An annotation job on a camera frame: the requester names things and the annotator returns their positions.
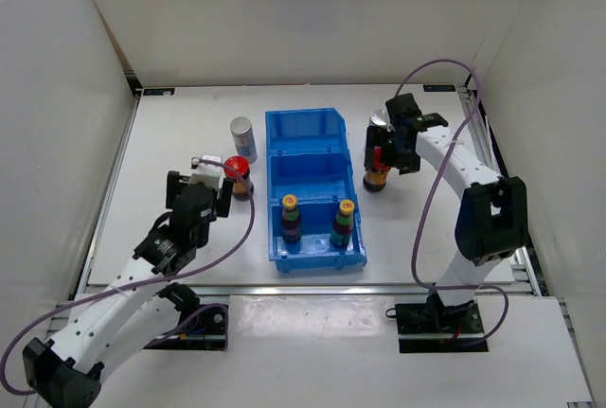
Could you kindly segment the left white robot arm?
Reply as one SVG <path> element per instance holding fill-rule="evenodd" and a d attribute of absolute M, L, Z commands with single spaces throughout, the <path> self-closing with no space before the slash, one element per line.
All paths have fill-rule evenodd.
<path fill-rule="evenodd" d="M 52 407 L 88 407 L 130 356 L 163 333 L 188 332 L 204 311 L 196 294 L 170 283 L 207 245 L 210 224 L 229 214 L 233 182 L 171 171 L 167 212 L 134 248 L 122 272 L 65 328 L 23 349 L 28 385 Z"/>

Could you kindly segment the red-lidded sauce jar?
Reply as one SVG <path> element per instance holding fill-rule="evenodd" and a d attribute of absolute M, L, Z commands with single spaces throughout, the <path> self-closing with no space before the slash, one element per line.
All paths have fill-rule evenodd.
<path fill-rule="evenodd" d="M 365 176 L 363 184 L 365 190 L 371 193 L 382 191 L 387 182 L 387 176 L 391 167 L 381 161 L 382 149 L 375 147 L 370 156 L 370 162 L 365 164 Z"/>
<path fill-rule="evenodd" d="M 233 182 L 232 196 L 237 200 L 248 200 L 254 192 L 248 161 L 242 156 L 235 155 L 229 157 L 224 164 L 223 173 Z"/>

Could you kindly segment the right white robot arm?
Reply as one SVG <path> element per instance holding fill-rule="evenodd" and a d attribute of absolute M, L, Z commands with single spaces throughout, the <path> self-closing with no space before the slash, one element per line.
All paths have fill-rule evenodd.
<path fill-rule="evenodd" d="M 389 99 L 374 112 L 365 135 L 365 189 L 381 191 L 390 170 L 417 173 L 427 162 L 453 190 L 460 206 L 456 251 L 429 291 L 425 320 L 435 331 L 459 325 L 476 290 L 502 260 L 528 242 L 526 184 L 505 177 L 461 145 L 445 118 L 423 114 L 412 94 Z"/>

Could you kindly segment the yellow-capped sauce bottle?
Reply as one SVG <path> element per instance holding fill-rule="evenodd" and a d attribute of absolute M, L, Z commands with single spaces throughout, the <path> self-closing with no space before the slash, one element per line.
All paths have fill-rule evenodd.
<path fill-rule="evenodd" d="M 298 209 L 298 200 L 293 194 L 287 194 L 282 199 L 282 206 L 282 238 L 288 242 L 296 242 L 301 237 L 301 217 Z"/>

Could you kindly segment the green-labelled sauce bottle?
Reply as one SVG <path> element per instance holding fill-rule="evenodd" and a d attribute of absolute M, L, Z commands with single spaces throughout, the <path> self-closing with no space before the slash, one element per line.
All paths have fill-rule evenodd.
<path fill-rule="evenodd" d="M 354 211 L 355 203 L 352 200 L 345 199 L 339 203 L 330 231 L 330 242 L 333 246 L 348 246 L 353 229 Z"/>

